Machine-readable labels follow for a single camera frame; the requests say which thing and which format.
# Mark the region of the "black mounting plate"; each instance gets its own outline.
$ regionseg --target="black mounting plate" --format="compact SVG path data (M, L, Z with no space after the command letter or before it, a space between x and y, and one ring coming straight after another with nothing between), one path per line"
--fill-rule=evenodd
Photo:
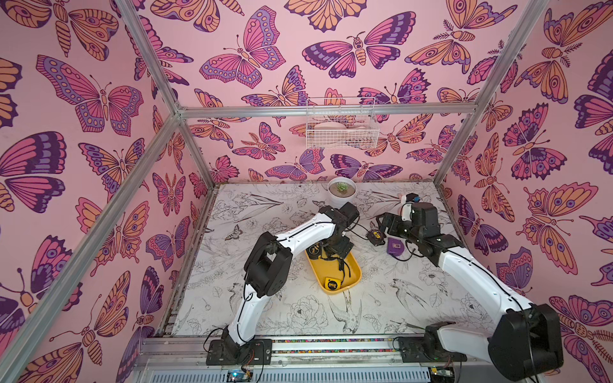
M220 339L211 341L208 347L207 366L242 365L249 360L251 351L254 352L253 366L269 365L272 356L272 340L257 339L238 350L238 357L234 358L225 351L224 343Z
M459 352L440 352L437 358L428 357L424 351L424 339L420 336L400 336L398 349L402 355L402 363L427 363L427 362L447 362L451 358L452 362L467 361L466 355Z

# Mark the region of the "white plant pot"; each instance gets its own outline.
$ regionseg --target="white plant pot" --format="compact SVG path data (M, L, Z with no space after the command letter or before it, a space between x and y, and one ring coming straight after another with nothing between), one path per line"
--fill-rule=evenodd
M355 189L355 192L347 197L339 197L337 195L332 194L332 192L330 192L330 189L335 188L336 186L334 184L339 183L339 182L344 182L347 185L352 186ZM351 181L349 178L336 177L332 181L328 182L328 197L330 200L330 206L333 208L340 209L347 202L353 201L353 198L356 197L356 194L357 194L356 183Z

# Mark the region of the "purple object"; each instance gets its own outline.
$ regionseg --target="purple object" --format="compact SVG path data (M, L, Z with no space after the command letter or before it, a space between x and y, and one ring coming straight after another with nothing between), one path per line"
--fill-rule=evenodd
M398 258L405 251L405 244L396 238L387 239L387 253L394 258Z

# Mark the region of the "yellow tray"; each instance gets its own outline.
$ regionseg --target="yellow tray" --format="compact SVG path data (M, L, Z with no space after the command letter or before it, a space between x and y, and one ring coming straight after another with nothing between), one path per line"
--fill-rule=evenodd
M322 255L325 257L326 252L322 250L322 253ZM328 290L324 287L324 281L326 277L336 278L341 281L343 280L343 272L338 269L338 262L332 262L329 260L322 259L310 259L306 251L305 256L306 259L308 259L311 268L313 269L313 273L315 274L315 278L317 278L319 286L328 295L338 294L347 289L350 289L362 279L362 269L360 269L360 266L357 264L356 258L353 256L353 254L349 253L347 258L345 258L345 262L347 263L347 266L345 266L345 281L341 285L340 289L334 291ZM347 267L351 269L351 277L349 276Z

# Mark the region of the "white wire basket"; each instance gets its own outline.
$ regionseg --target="white wire basket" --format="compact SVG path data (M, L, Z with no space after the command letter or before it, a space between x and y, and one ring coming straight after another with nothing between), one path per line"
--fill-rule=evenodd
M354 105L342 105L340 99L314 97L306 107L306 148L372 149L379 137L379 123L374 105L360 105L360 97L344 97Z

